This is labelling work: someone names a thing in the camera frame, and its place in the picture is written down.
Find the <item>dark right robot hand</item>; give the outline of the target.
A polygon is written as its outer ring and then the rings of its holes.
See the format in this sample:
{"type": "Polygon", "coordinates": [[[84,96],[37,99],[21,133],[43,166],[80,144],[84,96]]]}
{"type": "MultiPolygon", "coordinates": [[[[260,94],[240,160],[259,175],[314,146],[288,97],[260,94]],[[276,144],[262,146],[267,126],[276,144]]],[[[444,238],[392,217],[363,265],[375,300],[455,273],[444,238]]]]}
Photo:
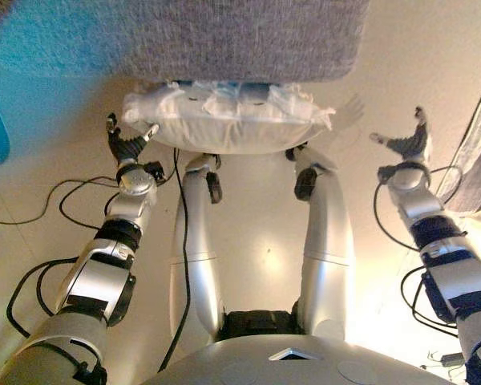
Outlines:
{"type": "Polygon", "coordinates": [[[417,106],[414,111],[417,125],[412,136],[403,138],[390,138],[377,132],[370,134],[370,139],[389,150],[399,154],[403,160],[428,161],[430,158],[430,133],[427,124],[427,117],[424,109],[417,106]]]}

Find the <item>dark left robot hand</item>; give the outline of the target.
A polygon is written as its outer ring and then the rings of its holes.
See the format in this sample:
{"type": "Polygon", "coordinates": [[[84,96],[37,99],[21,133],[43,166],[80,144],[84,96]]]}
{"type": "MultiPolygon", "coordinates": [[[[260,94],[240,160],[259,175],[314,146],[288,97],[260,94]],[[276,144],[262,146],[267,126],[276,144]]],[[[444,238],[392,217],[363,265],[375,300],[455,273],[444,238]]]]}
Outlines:
{"type": "Polygon", "coordinates": [[[132,137],[131,139],[124,139],[120,136],[121,129],[118,127],[118,120],[115,113],[110,113],[106,118],[108,146],[118,164],[126,160],[137,161],[139,154],[159,129],[160,126],[158,124],[151,124],[142,135],[132,137]]]}

